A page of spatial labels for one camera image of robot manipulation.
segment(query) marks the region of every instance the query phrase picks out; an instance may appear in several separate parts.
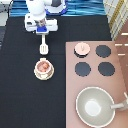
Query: bowl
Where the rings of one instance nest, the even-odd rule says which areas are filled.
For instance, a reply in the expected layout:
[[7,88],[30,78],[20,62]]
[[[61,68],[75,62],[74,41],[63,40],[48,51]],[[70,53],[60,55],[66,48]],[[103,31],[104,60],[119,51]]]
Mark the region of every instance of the bowl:
[[109,125],[115,116],[114,104],[108,92],[99,87],[83,89],[76,99],[76,111],[80,119],[94,128]]

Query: table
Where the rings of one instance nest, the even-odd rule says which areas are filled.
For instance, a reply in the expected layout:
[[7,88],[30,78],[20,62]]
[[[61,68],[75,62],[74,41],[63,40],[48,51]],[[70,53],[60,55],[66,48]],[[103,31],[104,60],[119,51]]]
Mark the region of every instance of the table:
[[24,17],[10,17],[0,50],[0,127],[66,128],[67,41],[109,40],[107,16],[56,16],[59,29],[46,37],[54,76],[40,81],[34,75],[41,36],[24,29]]

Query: pink tray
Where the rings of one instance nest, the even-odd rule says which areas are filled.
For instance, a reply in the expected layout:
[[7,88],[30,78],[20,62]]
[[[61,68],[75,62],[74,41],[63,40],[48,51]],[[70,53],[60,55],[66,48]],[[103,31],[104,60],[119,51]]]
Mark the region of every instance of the pink tray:
[[[66,42],[66,128],[90,128],[84,124],[76,112],[76,97],[86,87],[96,86],[106,90],[115,103],[125,100],[126,87],[113,41],[84,41],[90,46],[90,53],[85,58],[78,58],[74,54],[75,45],[79,42]],[[95,50],[98,45],[107,45],[112,54],[107,58],[99,57]],[[112,76],[102,76],[98,71],[101,62],[108,61],[115,67]],[[88,76],[80,77],[75,73],[75,65],[78,62],[87,62],[91,67]],[[128,128],[128,111],[117,111],[112,123],[106,128]]]

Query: white cup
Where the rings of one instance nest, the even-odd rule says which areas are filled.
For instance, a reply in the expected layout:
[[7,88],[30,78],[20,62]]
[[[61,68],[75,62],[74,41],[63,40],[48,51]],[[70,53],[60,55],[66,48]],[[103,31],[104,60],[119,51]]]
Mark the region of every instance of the white cup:
[[[41,71],[39,70],[39,67],[40,67],[44,62],[46,62],[46,63],[49,65],[49,67],[48,67],[48,69],[46,69],[45,72],[41,72]],[[37,75],[40,79],[46,79],[47,77],[49,77],[49,76],[52,74],[52,72],[53,72],[53,68],[52,68],[52,67],[53,67],[52,64],[51,64],[48,60],[46,60],[46,58],[40,58],[40,61],[38,61],[38,62],[36,63],[36,65],[35,65],[35,70],[34,70],[34,72],[36,73],[36,75]]]

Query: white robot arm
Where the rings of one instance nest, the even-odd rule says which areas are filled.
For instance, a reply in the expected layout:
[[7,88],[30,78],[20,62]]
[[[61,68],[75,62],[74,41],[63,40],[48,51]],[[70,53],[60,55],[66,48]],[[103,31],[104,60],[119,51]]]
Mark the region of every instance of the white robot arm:
[[61,5],[65,5],[65,0],[26,0],[30,13],[25,15],[25,28],[27,31],[36,31],[36,34],[48,34],[49,31],[57,31],[56,19],[47,19],[46,10],[59,10]]

